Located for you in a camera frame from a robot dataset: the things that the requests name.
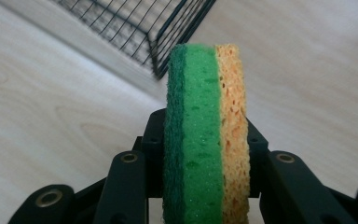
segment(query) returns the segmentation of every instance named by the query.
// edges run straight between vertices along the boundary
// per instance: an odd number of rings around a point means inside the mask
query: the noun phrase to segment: metal bolt
[[[126,155],[123,155],[121,157],[121,160],[127,163],[134,162],[138,160],[138,156],[136,154],[128,153]]]
[[[34,202],[38,207],[49,207],[62,198],[62,192],[58,189],[50,189],[37,197]]]
[[[277,155],[277,159],[278,161],[281,161],[281,162],[286,162],[286,163],[293,163],[295,162],[295,158],[288,155],[288,154],[284,154],[284,153],[280,153]]]

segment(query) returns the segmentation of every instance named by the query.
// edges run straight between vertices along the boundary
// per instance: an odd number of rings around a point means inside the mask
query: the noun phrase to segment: metal wire
[[[161,78],[173,46],[185,43],[214,0],[50,0]]]

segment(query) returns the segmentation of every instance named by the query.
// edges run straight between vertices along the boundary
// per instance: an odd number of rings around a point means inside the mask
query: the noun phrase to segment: sponge
[[[169,66],[165,223],[247,223],[250,165],[238,48],[179,45]]]

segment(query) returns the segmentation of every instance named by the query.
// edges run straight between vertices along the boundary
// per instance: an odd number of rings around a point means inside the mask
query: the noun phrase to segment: green sponge
[[[214,48],[172,51],[165,122],[164,220],[222,223],[220,88]]]

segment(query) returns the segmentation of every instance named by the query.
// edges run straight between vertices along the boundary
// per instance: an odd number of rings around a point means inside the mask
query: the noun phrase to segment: light wood floor
[[[358,1],[217,1],[191,42],[239,45],[248,118],[269,148],[355,195]],[[0,6],[0,223],[41,187],[79,191],[106,176],[164,106]],[[257,203],[251,223],[263,223]],[[150,216],[161,223],[160,201]]]

